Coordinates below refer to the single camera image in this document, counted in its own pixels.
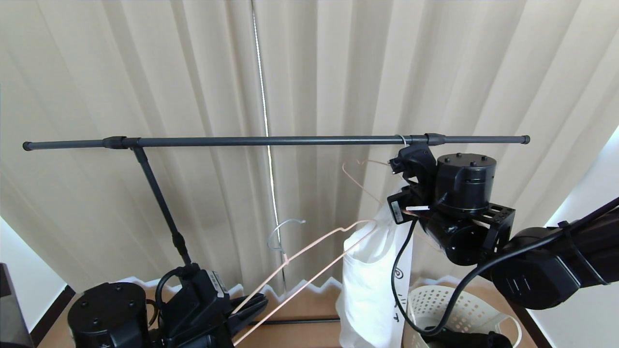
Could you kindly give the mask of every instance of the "white plastic basket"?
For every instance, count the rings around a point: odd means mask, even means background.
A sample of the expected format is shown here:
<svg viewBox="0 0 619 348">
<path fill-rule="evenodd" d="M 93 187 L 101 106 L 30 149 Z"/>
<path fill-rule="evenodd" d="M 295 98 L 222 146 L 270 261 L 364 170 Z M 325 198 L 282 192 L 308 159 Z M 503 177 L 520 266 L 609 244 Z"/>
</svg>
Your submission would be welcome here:
<svg viewBox="0 0 619 348">
<path fill-rule="evenodd" d="M 440 285 L 426 285 L 416 288 L 409 293 L 408 313 L 415 325 L 421 328 L 436 326 L 445 307 L 454 292 L 453 288 Z M 446 327 L 451 331 L 460 333 L 482 333 L 490 331 L 501 333 L 500 324 L 506 319 L 511 319 L 516 324 L 518 337 L 508 337 L 514 348 L 518 346 L 522 338 L 522 329 L 517 320 L 512 316 L 501 313 L 480 298 L 467 292 L 462 292 L 451 312 Z M 428 348 L 418 332 L 412 336 L 412 348 Z"/>
</svg>

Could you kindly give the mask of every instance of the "white wall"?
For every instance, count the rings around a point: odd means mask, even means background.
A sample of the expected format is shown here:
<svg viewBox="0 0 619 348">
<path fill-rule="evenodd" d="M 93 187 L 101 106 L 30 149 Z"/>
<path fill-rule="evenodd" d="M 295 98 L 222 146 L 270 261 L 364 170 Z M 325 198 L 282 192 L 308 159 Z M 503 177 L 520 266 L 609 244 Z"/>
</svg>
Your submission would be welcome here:
<svg viewBox="0 0 619 348">
<path fill-rule="evenodd" d="M 619 196 L 619 128 L 580 183 L 548 221 L 575 220 Z M 617 342 L 619 283 L 581 289 L 565 303 L 529 311 L 555 347 L 610 347 Z"/>
<path fill-rule="evenodd" d="M 0 261 L 7 264 L 28 330 L 67 285 L 0 217 Z"/>
</svg>

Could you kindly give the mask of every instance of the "curtain fold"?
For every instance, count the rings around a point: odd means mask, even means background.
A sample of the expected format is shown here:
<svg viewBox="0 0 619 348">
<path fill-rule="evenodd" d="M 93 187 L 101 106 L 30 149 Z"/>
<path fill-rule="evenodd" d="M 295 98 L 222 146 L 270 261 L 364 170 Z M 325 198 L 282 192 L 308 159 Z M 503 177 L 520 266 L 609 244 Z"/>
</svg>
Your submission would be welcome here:
<svg viewBox="0 0 619 348">
<path fill-rule="evenodd" d="M 613 1 L 4 1 L 0 214 L 76 290 L 159 278 L 181 260 L 130 151 L 21 143 L 264 136 L 263 86 L 272 136 L 529 134 L 433 152 L 497 159 L 492 201 L 541 225 L 619 124 L 618 28 Z M 279 221 L 308 221 L 282 227 L 287 253 L 372 217 L 341 166 L 384 200 L 397 177 L 357 161 L 402 146 L 271 147 Z M 246 289 L 279 265 L 266 148 L 146 152 L 196 262 Z M 287 266 L 288 289 L 348 235 Z M 416 241 L 415 273 L 465 271 Z"/>
</svg>

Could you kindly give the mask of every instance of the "black metal rod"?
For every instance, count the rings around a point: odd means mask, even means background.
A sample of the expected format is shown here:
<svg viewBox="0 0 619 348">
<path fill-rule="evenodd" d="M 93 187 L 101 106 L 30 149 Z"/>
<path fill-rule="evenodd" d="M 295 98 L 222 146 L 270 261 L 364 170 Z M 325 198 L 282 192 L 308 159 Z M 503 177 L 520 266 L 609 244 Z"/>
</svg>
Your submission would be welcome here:
<svg viewBox="0 0 619 348">
<path fill-rule="evenodd" d="M 407 144 L 426 142 L 430 146 L 441 144 L 527 144 L 529 136 L 445 136 L 428 133 L 403 136 Z M 24 150 L 78 149 L 107 147 L 128 149 L 132 147 L 181 147 L 181 146 L 292 146 L 292 145 L 389 145 L 402 144 L 400 136 L 290 136 L 290 137 L 111 137 L 101 140 L 25 142 Z"/>
<path fill-rule="evenodd" d="M 317 324 L 317 323 L 339 323 L 340 318 L 325 318 L 325 319 L 295 319 L 295 320 L 267 320 L 262 325 L 282 325 L 282 324 Z M 258 324 L 257 321 L 252 321 L 248 326 Z"/>
<path fill-rule="evenodd" d="M 140 162 L 142 166 L 142 170 L 146 175 L 146 179 L 149 181 L 150 189 L 152 189 L 153 194 L 155 195 L 155 199 L 157 199 L 157 203 L 159 203 L 159 208 L 161 208 L 161 212 L 163 213 L 163 217 L 165 218 L 165 222 L 168 224 L 170 228 L 170 232 L 172 233 L 172 242 L 174 246 L 178 250 L 178 253 L 183 258 L 183 262 L 187 265 L 191 264 L 191 258 L 189 257 L 189 253 L 187 252 L 187 247 L 185 246 L 185 239 L 183 235 L 180 234 L 178 229 L 176 228 L 176 224 L 174 223 L 174 219 L 172 219 L 172 214 L 168 209 L 168 205 L 165 202 L 165 198 L 163 197 L 163 193 L 159 188 L 159 184 L 157 183 L 157 179 L 155 178 L 155 174 L 153 173 L 152 168 L 150 167 L 148 157 L 146 157 L 146 153 L 144 149 L 141 147 L 133 148 L 133 152 L 136 155 L 137 161 Z"/>
</svg>

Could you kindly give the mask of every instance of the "brown floor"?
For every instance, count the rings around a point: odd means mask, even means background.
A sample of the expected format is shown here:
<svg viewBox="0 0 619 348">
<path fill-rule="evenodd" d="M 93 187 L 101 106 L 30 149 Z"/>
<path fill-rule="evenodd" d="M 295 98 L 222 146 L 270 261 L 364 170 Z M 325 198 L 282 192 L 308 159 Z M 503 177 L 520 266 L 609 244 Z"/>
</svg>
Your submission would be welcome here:
<svg viewBox="0 0 619 348">
<path fill-rule="evenodd" d="M 484 279 L 474 280 L 467 291 L 483 298 L 490 305 L 503 313 L 516 317 L 512 309 L 509 307 L 505 299 L 494 289 L 488 286 L 489 282 Z M 154 290 L 146 289 L 147 297 L 154 298 Z M 297 297 L 288 302 L 280 311 L 274 314 L 272 320 L 286 319 L 310 319 L 310 318 L 330 318 L 337 317 L 335 312 L 335 300 L 339 295 L 339 289 L 336 287 L 328 288 L 323 294 L 316 294 L 305 289 Z M 165 292 L 163 299 L 168 300 L 171 293 Z M 271 311 L 277 305 L 277 300 L 269 299 L 269 307 L 265 313 Z M 75 345 L 71 339 L 71 333 L 67 326 L 67 311 L 71 305 L 67 306 L 57 322 L 52 326 L 49 333 L 41 341 L 38 348 L 73 348 Z M 148 306 L 149 314 L 152 314 L 152 307 Z M 501 327 L 503 333 L 510 337 L 513 334 L 514 327 Z M 519 348 L 536 347 L 529 333 L 523 329 L 522 341 Z M 339 323 L 319 323 L 319 324 L 286 324 L 261 326 L 250 336 L 248 336 L 239 348 L 333 348 L 339 347 Z"/>
</svg>

